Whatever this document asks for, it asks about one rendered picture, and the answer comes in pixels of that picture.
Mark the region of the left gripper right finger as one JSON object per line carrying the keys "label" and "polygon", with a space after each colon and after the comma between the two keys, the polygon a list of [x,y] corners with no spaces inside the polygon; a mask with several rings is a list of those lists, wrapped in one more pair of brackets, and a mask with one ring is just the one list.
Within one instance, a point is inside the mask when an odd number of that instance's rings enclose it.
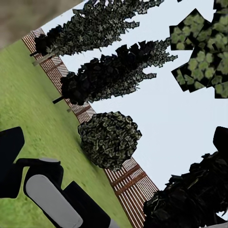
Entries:
{"label": "left gripper right finger", "polygon": [[214,133],[213,144],[228,165],[228,128],[217,126]]}

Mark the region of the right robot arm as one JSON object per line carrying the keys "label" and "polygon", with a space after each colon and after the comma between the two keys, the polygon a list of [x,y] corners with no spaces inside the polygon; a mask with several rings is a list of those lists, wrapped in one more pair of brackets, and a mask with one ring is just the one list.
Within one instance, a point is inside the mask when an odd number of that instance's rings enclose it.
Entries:
{"label": "right robot arm", "polygon": [[[23,168],[29,166],[23,191],[56,228],[120,228],[75,181],[61,189],[60,164],[53,158],[19,158],[0,183],[0,198],[18,196]],[[228,228],[228,223],[204,228]]]}

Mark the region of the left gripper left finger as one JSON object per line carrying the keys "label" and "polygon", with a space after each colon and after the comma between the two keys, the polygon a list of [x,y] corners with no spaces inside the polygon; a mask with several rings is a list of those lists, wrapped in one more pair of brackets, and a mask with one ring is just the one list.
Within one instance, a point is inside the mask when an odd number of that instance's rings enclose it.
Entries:
{"label": "left gripper left finger", "polygon": [[0,183],[25,144],[20,126],[0,132]]}

